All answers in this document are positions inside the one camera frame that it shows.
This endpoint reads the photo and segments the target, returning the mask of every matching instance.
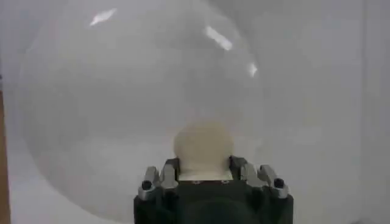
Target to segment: beige ball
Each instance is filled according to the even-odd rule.
[[[179,180],[231,180],[229,156],[233,140],[219,122],[190,124],[174,140],[174,152],[180,160]]]

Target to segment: transparent sphere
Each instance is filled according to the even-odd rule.
[[[258,66],[234,24],[200,0],[72,0],[26,53],[23,138],[43,176],[84,210],[132,222],[147,166],[187,124],[222,122],[235,154],[261,140]]]

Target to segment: white surface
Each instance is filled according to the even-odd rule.
[[[390,223],[390,2],[368,1],[364,83],[363,217]]]
[[[15,112],[12,84],[18,73],[20,55],[30,46],[44,20],[43,12],[47,11],[40,8],[43,3],[28,3],[33,8],[31,15],[41,19],[22,19],[15,13],[21,11],[16,5],[23,5],[22,1],[14,2],[8,1],[13,11],[10,10],[7,17],[18,20],[1,20],[1,33],[6,39],[2,37],[0,41],[6,46],[2,48],[2,58],[7,60],[3,59],[3,70],[8,83],[5,106],[11,200],[15,211],[12,216],[21,220],[28,217],[28,213],[24,212],[22,199],[16,195],[24,192],[33,196],[37,191],[18,192],[17,189],[25,188],[17,186],[27,186],[28,177],[40,178],[38,174],[29,173],[27,166],[20,165],[20,156],[28,155],[11,137],[18,135],[16,122],[12,120]],[[50,2],[47,8],[63,4]],[[296,222],[350,223],[358,219],[362,2],[243,0],[223,4],[215,1],[215,4],[246,34],[251,51],[260,62],[258,72],[264,79],[267,136],[254,157],[272,164],[290,185],[296,198]],[[17,27],[35,28],[33,31]],[[15,36],[23,41],[14,40]],[[66,213],[73,213],[70,208],[61,210],[60,204],[65,201],[58,199],[51,204],[54,210],[58,209],[57,219],[90,222],[87,213],[71,216]],[[29,211],[37,216],[37,223],[55,222],[41,216],[42,207],[33,206]]]

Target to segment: white background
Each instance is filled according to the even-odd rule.
[[[296,208],[297,223],[360,218],[388,223],[388,2],[368,1],[367,8],[362,0],[213,3],[236,21],[258,57],[266,93],[265,147],[273,149],[264,157],[305,205]],[[13,116],[21,59],[42,24],[65,4],[0,1],[14,223],[109,223],[74,206],[42,179]]]

